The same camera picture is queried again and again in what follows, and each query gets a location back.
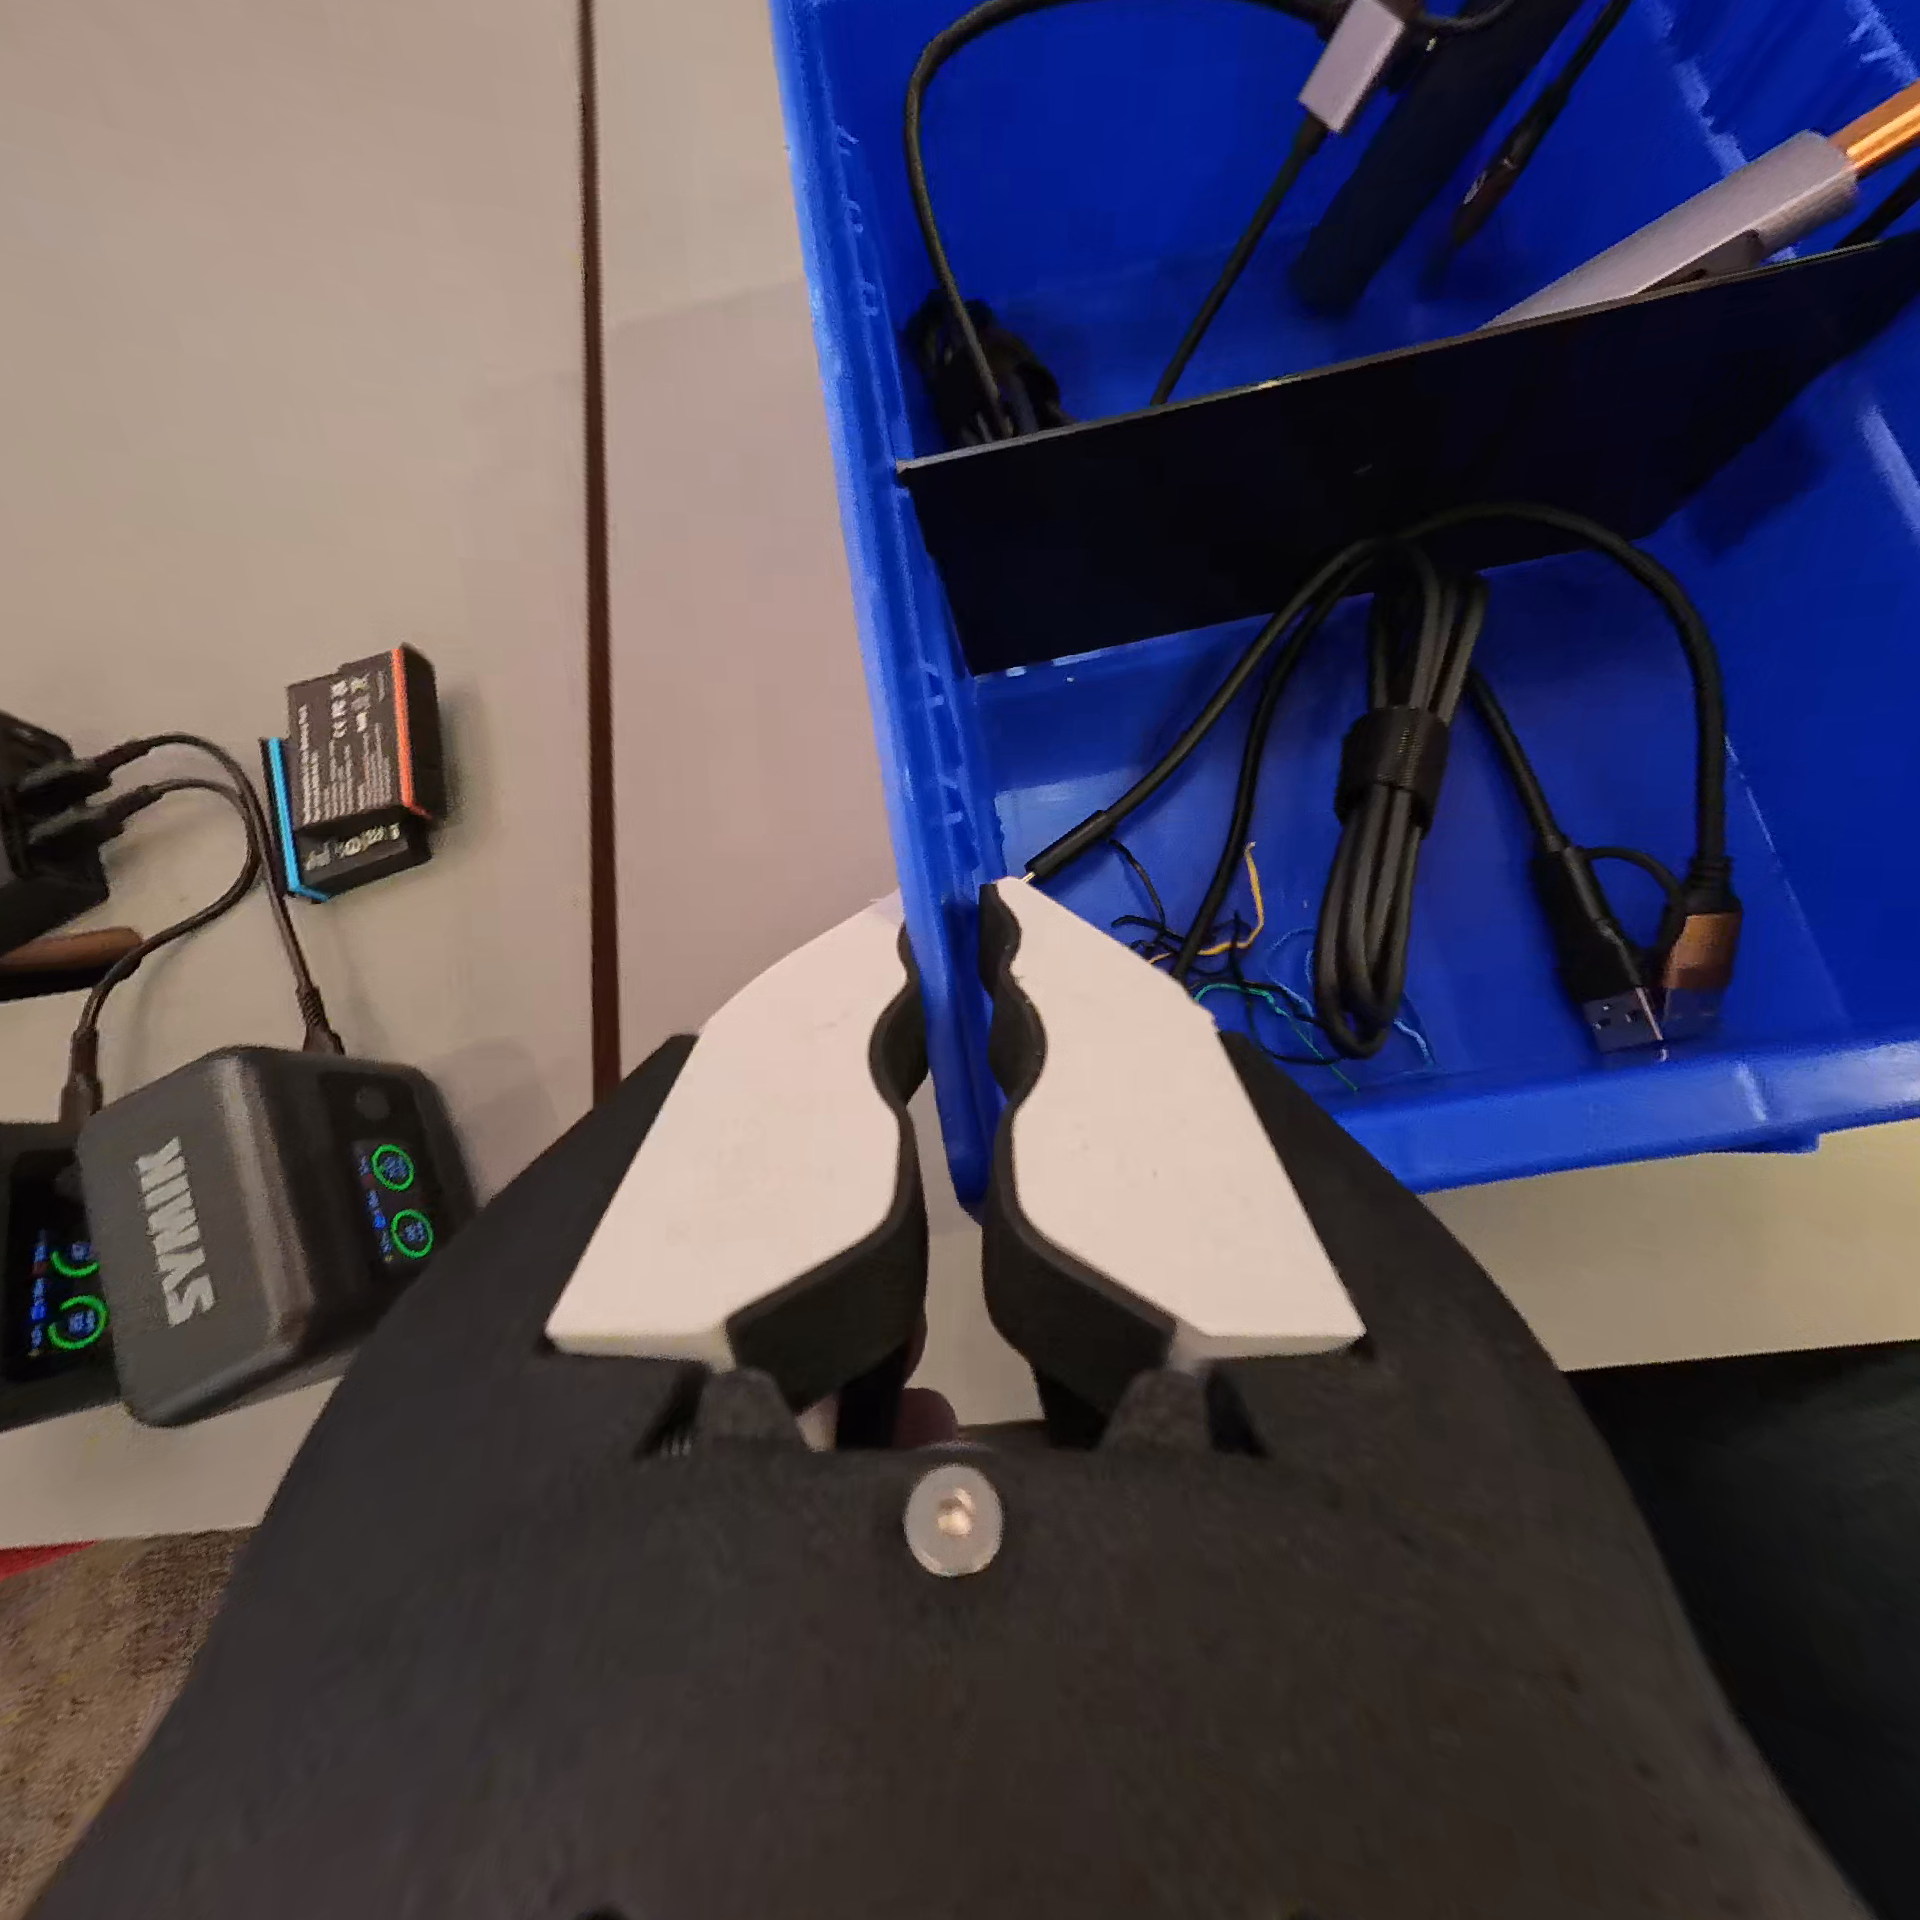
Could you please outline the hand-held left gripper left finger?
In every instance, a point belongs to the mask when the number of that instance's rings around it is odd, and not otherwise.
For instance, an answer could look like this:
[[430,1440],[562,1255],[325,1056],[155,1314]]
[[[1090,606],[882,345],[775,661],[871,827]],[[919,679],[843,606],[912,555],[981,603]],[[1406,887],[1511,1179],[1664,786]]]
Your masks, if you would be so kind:
[[544,1339],[757,1371],[814,1447],[887,1447],[928,1289],[926,1077],[905,910],[873,901],[704,1024]]

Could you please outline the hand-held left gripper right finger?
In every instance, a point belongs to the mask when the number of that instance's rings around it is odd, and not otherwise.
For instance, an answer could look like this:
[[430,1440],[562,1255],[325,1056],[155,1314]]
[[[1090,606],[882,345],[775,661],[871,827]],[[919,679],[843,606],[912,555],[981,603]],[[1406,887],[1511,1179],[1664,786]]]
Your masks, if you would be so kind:
[[978,898],[1001,1111],[981,1198],[992,1328],[1026,1365],[1051,1445],[1099,1445],[1143,1381],[1365,1355],[1337,1273],[1255,1093],[1186,992],[1031,880]]

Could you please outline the blue plastic bin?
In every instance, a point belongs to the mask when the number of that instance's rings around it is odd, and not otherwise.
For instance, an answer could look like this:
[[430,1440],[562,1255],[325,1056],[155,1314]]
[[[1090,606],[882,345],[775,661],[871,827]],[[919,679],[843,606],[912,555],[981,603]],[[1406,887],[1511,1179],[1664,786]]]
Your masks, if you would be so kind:
[[[1579,5],[1353,311],[1317,318],[1289,270],[1442,39],[1417,37],[1312,158],[1152,407],[1289,151],[1342,5],[770,5],[859,647],[965,1205],[1001,1115],[978,894],[1136,782],[1328,560],[1269,613],[976,677],[898,466],[1486,329],[1915,80],[1915,5],[1630,5],[1493,222],[1449,251],[1456,206],[1600,9]],[[1632,544],[1719,649],[1744,905],[1717,1022],[1669,1051],[1591,1040],[1554,969],[1527,821],[1463,711],[1403,1013],[1378,1056],[1328,1056],[1312,935],[1367,699],[1365,597],[1326,619],[1273,709],[1246,825],[1259,944],[1198,962],[1193,985],[1415,1189],[1803,1150],[1915,1115],[1915,302]]]

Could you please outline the short grey usb hub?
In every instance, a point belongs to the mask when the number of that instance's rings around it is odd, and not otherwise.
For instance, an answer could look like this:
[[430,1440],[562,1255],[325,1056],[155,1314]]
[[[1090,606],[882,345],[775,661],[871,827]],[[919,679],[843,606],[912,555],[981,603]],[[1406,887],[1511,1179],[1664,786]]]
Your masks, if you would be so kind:
[[1678,283],[1749,272],[1847,213],[1863,167],[1835,139],[1799,133],[1584,261],[1486,329],[1577,313]]

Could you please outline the black cable wide grey plug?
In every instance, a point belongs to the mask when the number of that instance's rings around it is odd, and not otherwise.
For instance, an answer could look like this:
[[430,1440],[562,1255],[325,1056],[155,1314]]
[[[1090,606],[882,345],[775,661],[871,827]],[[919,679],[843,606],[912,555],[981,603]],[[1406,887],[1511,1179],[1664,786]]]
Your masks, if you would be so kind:
[[1262,192],[1250,222],[1241,229],[1205,302],[1159,375],[1150,395],[1152,407],[1159,409],[1177,393],[1184,373],[1259,251],[1291,190],[1323,144],[1333,135],[1344,133],[1360,107],[1365,107],[1410,32],[1415,9],[1410,2],[1349,2],[1342,11],[1326,50],[1301,89],[1301,121],[1287,146],[1287,155],[1266,192]]

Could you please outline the black SYMIK battery charger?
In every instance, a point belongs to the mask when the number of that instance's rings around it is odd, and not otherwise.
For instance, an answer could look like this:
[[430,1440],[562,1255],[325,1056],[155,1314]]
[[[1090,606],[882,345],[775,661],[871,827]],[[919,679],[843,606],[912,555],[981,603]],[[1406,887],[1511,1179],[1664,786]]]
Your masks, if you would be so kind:
[[418,1067],[222,1047],[78,1134],[119,1401],[178,1429],[347,1355],[473,1216]]

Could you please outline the black battery blue edge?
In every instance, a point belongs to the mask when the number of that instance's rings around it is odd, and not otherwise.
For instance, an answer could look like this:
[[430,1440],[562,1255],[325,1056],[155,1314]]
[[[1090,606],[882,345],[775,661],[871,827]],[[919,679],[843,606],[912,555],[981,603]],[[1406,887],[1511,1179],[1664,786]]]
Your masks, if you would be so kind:
[[302,839],[293,825],[286,743],[263,736],[258,761],[272,846],[270,871],[281,898],[320,905],[427,864],[430,830],[405,814],[389,823]]

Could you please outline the black plastic bin divider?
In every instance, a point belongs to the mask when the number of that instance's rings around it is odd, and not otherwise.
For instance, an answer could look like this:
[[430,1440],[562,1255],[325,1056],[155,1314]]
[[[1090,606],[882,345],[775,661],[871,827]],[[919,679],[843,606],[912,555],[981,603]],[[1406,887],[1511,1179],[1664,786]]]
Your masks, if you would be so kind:
[[1915,302],[1913,231],[898,466],[976,677],[1273,610],[1527,503],[1646,539]]

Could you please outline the black power adapter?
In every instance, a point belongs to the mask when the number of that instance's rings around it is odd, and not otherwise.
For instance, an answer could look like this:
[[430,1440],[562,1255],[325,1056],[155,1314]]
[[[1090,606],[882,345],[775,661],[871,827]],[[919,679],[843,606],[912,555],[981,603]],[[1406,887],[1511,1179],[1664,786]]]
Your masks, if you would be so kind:
[[75,921],[110,896],[103,855],[78,827],[50,832],[82,805],[82,779],[64,775],[69,743],[2,713],[2,953]]

